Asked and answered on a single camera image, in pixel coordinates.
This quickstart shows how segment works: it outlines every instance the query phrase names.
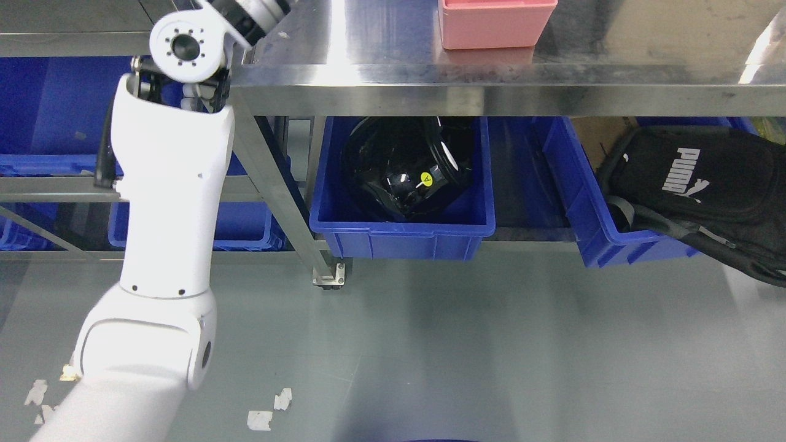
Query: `epoxy floor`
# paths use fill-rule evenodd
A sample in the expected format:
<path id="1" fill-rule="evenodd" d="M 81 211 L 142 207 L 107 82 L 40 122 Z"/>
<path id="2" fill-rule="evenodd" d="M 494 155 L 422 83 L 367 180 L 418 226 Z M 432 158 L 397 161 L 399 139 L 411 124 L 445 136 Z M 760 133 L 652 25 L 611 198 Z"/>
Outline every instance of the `epoxy floor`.
<path id="1" fill-rule="evenodd" d="M 215 358 L 170 442 L 783 440 L 786 292 L 707 258 L 587 270 L 570 247 L 471 263 L 214 266 Z M 0 441 L 24 441 L 118 264 L 0 262 Z M 269 433 L 246 426 L 293 391 Z"/>

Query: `metal shelf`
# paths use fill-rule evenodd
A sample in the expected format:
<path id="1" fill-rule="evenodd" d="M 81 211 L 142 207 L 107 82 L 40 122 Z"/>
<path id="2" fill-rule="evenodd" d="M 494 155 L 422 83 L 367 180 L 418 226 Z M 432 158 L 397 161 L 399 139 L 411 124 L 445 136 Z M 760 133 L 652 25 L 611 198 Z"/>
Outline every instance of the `metal shelf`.
<path id="1" fill-rule="evenodd" d="M 165 13 L 171 7 L 164 3 L 140 2 L 150 23 L 135 11 L 133 24 L 106 29 L 97 28 L 101 14 L 90 29 L 0 20 L 0 57 L 146 53 L 151 5 Z M 14 17 L 27 4 L 4 3 L 0 16 Z M 236 57 L 243 62 L 233 68 L 230 96 L 234 147 L 248 177 L 229 177 L 222 198 L 264 197 L 295 252 L 214 256 L 297 256 L 319 281 L 334 275 L 325 241 L 314 239 L 307 222 L 328 115 L 786 116 L 782 0 L 560 0 L 535 48 L 473 51 L 443 50 L 436 5 L 300 0 L 254 51 Z M 253 116 L 316 116 L 305 201 Z M 0 179 L 0 201 L 117 200 L 88 180 Z M 549 235 L 554 244 L 571 236 L 569 229 Z M 500 227 L 483 247 L 517 249 L 539 238 L 537 230 Z M 120 258 L 106 253 L 4 252 L 0 259 Z"/>
<path id="2" fill-rule="evenodd" d="M 436 0 L 301 0 L 235 68 L 256 115 L 786 115 L 781 0 L 560 0 L 535 48 L 445 51 Z"/>
<path id="3" fill-rule="evenodd" d="M 324 239 L 314 241 L 321 250 L 328 250 Z M 504 250 L 507 252 L 574 252 L 576 244 L 568 241 L 484 241 L 481 251 Z M 87 251 L 74 253 L 68 250 L 40 252 L 0 252 L 0 261 L 122 261 L 124 252 Z M 302 263 L 297 252 L 213 252 L 213 264 L 295 264 Z"/>

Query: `black helmet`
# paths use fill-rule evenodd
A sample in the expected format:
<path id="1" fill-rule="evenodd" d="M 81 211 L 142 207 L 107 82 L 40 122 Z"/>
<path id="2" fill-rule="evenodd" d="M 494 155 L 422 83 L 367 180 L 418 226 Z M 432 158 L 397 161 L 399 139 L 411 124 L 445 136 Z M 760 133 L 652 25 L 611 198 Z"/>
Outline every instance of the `black helmet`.
<path id="1" fill-rule="evenodd" d="M 368 117 L 342 151 L 355 204 L 376 220 L 427 222 L 472 184 L 473 118 Z"/>

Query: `robotic arm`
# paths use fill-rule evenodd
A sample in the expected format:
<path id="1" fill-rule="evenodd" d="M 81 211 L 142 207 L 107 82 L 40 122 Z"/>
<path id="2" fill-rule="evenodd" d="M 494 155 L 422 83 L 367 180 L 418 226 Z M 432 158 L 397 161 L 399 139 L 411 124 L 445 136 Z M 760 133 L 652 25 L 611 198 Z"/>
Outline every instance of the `robotic arm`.
<path id="1" fill-rule="evenodd" d="M 291 1 L 198 0 L 201 9 L 163 17 L 150 35 L 158 75 L 194 88 L 218 73 L 224 83 L 234 46 L 251 48 Z M 125 171 L 116 189 L 130 202 L 122 274 L 79 333 L 72 365 L 82 380 L 34 442 L 163 442 L 210 365 L 211 252 L 233 111 L 222 99 L 214 113 L 191 110 L 194 99 L 167 107 L 143 99 L 142 86 L 124 75 L 112 107 L 112 148 Z"/>

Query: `white tape piece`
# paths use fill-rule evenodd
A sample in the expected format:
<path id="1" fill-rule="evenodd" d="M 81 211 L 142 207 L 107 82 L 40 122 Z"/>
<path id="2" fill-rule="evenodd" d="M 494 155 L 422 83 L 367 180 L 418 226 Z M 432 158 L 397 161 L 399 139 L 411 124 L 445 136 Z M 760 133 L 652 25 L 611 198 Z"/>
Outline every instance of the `white tape piece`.
<path id="1" fill-rule="evenodd" d="M 246 425 L 252 431 L 270 431 L 270 421 L 272 420 L 272 411 L 249 411 Z"/>
<path id="2" fill-rule="evenodd" d="M 35 416 L 35 421 L 33 424 L 35 425 L 44 425 L 46 421 L 50 420 L 52 414 L 57 410 L 57 405 L 54 407 L 50 407 L 49 405 L 42 405 L 41 411 Z"/>
<path id="3" fill-rule="evenodd" d="M 60 375 L 62 382 L 73 382 L 79 379 L 79 371 L 71 364 L 63 365 L 63 374 Z"/>
<path id="4" fill-rule="evenodd" d="M 41 402 L 44 401 L 44 394 L 48 387 L 45 380 L 36 379 L 35 382 L 33 382 L 33 388 L 28 392 L 28 397 L 24 400 L 24 405 L 27 406 L 34 403 L 41 407 Z"/>
<path id="5" fill-rule="evenodd" d="M 276 395 L 276 399 L 273 401 L 273 409 L 286 411 L 290 402 L 292 402 L 292 389 L 283 389 L 280 395 Z"/>
<path id="6" fill-rule="evenodd" d="M 44 417 L 44 422 L 45 422 L 45 423 L 46 423 L 47 421 L 49 421 L 49 420 L 50 420 L 50 418 L 52 417 L 52 414 L 54 413 L 54 411 L 55 411 L 56 409 L 57 409 L 57 407 L 55 407 L 55 408 L 53 409 L 53 408 L 52 408 L 52 407 L 50 407 L 49 405 L 42 405 L 42 406 L 41 406 L 41 416 L 43 416 L 43 417 Z"/>

